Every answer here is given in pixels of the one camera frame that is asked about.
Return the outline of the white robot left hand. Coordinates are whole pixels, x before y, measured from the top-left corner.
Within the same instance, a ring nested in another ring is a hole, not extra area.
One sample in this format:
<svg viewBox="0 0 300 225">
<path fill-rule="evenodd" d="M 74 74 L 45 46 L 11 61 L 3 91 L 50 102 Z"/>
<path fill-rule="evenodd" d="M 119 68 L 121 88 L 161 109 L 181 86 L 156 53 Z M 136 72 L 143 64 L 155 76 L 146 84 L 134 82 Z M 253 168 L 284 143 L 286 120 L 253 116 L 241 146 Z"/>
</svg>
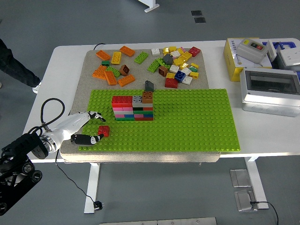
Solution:
<svg viewBox="0 0 300 225">
<path fill-rule="evenodd" d="M 55 143 L 54 151 L 61 147 L 63 141 L 70 140 L 71 135 L 79 131 L 79 129 L 91 119 L 100 119 L 102 122 L 106 122 L 106 120 L 102 117 L 102 114 L 99 112 L 78 112 L 76 114 L 67 116 L 63 122 L 53 128 L 48 136 Z"/>
</svg>

